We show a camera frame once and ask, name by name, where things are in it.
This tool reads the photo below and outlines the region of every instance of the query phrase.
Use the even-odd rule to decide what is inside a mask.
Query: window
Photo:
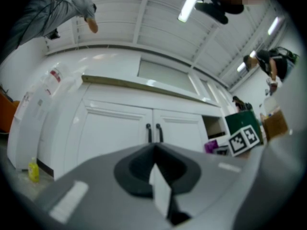
[[[215,97],[214,97],[214,95],[213,95],[213,93],[212,93],[212,91],[211,91],[211,89],[210,89],[208,83],[205,82],[204,80],[201,80],[201,82],[202,82],[203,86],[205,87],[206,91],[208,92],[210,99],[211,99],[212,101],[215,101],[215,102],[216,102],[216,99],[215,99]]]
[[[141,78],[156,80],[192,93],[197,93],[186,73],[166,66],[142,60],[138,76]]]

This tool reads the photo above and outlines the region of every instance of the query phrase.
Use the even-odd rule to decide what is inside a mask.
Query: fluorescent light
[[[269,30],[268,30],[268,34],[271,35],[272,32],[275,30],[275,27],[278,24],[278,17],[275,18],[275,20],[273,21],[272,25],[270,26]]]
[[[196,3],[197,0],[186,0],[186,2],[184,3],[182,10],[178,16],[178,19],[182,22],[187,22],[192,9],[194,8],[194,5]]]
[[[255,50],[253,50],[251,53],[250,53],[250,57],[254,57],[256,55],[256,51]]]
[[[242,64],[236,70],[237,71],[242,71],[244,67],[245,67],[245,63],[242,62]]]

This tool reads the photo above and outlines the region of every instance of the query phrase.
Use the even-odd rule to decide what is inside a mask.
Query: yellow bottle
[[[39,182],[39,168],[35,158],[29,163],[29,178],[32,182]]]

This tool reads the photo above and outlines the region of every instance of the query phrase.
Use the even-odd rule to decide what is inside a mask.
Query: orange chair
[[[19,101],[10,102],[10,100],[0,92],[0,129],[6,133],[10,131],[18,105]]]

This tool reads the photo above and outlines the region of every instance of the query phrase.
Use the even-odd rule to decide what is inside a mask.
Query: cabinet door
[[[84,100],[74,117],[65,150],[65,173],[96,156],[148,142],[151,109]]]
[[[156,128],[160,124],[165,143],[193,151],[204,151],[208,136],[201,115],[154,110],[153,116],[156,142],[160,141],[159,130]]]

